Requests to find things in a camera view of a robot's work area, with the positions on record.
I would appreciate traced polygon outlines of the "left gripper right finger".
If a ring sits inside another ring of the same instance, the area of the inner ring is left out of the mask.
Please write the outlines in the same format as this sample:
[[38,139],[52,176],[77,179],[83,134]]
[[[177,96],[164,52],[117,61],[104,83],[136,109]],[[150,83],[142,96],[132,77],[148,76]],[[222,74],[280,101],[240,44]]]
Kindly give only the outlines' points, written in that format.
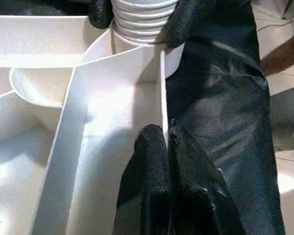
[[240,215],[222,172],[176,122],[169,128],[169,157],[175,234],[241,235]]

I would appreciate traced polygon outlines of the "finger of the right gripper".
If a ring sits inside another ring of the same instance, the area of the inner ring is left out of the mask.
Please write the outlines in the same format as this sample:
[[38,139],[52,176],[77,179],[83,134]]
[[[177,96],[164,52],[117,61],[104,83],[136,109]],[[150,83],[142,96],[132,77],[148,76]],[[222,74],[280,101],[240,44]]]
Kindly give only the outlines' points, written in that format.
[[185,43],[197,11],[197,0],[180,0],[177,3],[167,27],[166,44],[168,48],[176,48]]
[[112,21],[111,0],[91,0],[89,5],[89,22],[97,29],[106,29]]

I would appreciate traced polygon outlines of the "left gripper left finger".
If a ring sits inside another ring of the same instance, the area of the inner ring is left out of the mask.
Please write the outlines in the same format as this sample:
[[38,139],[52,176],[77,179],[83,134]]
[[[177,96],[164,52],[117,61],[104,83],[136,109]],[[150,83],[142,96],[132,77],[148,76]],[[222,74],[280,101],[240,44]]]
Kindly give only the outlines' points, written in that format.
[[167,147],[160,126],[142,128],[121,178],[115,215],[117,235],[166,235],[171,213]]

